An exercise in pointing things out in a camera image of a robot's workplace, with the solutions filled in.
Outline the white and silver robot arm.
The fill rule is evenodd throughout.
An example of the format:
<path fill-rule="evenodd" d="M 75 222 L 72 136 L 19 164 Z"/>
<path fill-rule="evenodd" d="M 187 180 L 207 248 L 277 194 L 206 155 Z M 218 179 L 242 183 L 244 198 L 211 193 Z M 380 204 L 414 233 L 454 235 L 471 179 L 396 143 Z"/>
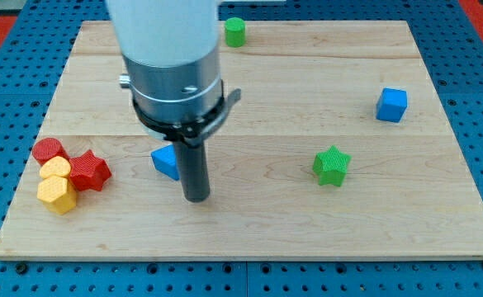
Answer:
<path fill-rule="evenodd" d="M 133 107 L 148 130 L 201 144 L 225 117 L 217 0 L 107 0 L 129 76 Z"/>

